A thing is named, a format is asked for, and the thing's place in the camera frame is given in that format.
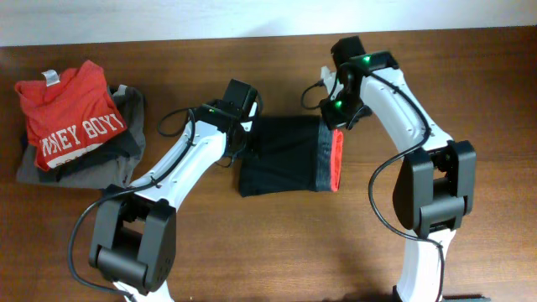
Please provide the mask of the black leggings red waistband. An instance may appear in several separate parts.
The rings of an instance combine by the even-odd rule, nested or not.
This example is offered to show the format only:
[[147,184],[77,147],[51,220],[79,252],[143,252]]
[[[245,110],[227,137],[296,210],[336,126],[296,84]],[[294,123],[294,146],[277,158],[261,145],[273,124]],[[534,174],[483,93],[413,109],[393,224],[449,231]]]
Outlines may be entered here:
[[243,197],[287,191],[337,192],[344,135],[319,116],[261,117],[253,150],[241,163]]

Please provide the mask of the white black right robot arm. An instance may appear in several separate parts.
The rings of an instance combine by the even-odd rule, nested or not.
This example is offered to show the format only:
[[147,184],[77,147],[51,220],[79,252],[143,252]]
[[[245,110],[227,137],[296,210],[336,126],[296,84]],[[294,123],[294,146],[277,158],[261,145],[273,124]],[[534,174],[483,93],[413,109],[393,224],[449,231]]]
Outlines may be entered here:
[[[388,51],[331,55],[335,71],[324,69],[321,74],[328,96],[320,107],[328,125],[351,128],[359,119],[375,115],[397,149],[368,181],[375,216],[405,240],[395,298],[442,301],[447,250],[473,207],[475,148],[467,140],[454,140],[435,123]],[[392,195],[400,227],[381,214],[373,193],[377,177],[395,162],[401,163]]]

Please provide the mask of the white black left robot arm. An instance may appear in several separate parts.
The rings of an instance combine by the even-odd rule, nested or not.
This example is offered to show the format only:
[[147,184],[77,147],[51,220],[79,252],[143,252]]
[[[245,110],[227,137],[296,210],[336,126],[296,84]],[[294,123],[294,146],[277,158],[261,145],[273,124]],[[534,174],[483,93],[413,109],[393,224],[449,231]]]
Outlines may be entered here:
[[89,264],[109,284],[83,284],[126,301],[169,301],[176,213],[211,165],[245,151],[262,110],[259,102],[223,101],[188,109],[183,129],[175,133],[177,142],[152,169],[128,188],[107,188],[89,206],[96,212]]

